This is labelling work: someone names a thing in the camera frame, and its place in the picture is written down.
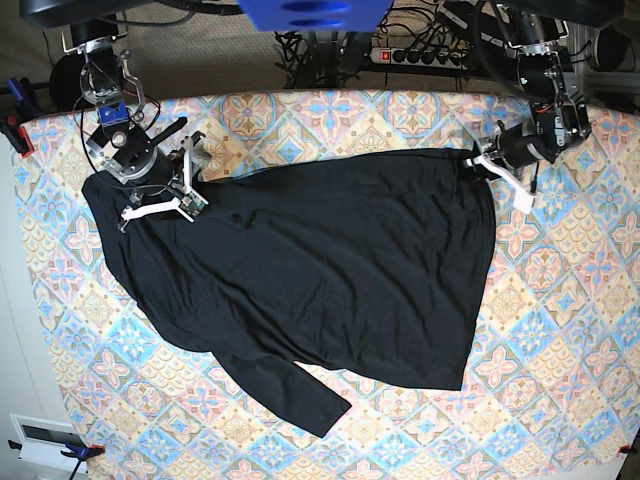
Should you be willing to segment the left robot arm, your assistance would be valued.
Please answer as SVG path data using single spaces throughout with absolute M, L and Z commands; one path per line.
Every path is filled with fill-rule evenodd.
M 472 14 L 474 50 L 485 70 L 509 92 L 526 99 L 530 111 L 530 119 L 524 123 L 511 128 L 498 125 L 498 133 L 489 141 L 489 156 L 511 170 L 541 161 L 553 163 L 591 134 L 587 107 L 576 85 L 574 61 L 561 44 L 568 27 L 531 10 L 500 8 L 490 1 L 503 43 L 516 53 L 516 80 L 511 81 L 485 50 L 481 27 L 485 4 L 477 2 Z

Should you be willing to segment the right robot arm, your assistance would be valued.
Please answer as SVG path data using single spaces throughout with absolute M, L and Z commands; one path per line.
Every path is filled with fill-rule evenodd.
M 104 170 L 111 177 L 107 184 L 135 202 L 145 195 L 168 193 L 186 203 L 195 195 L 192 153 L 202 135 L 186 136 L 179 149 L 162 151 L 164 141 L 185 131 L 187 120 L 180 117 L 161 132 L 151 133 L 159 116 L 147 121 L 144 109 L 161 108 L 145 95 L 141 80 L 131 72 L 131 52 L 114 51 L 115 42 L 126 36 L 116 16 L 73 24 L 70 35 L 71 43 L 63 50 L 83 60 L 80 93 L 96 113 L 96 129 L 81 138 L 89 166 Z

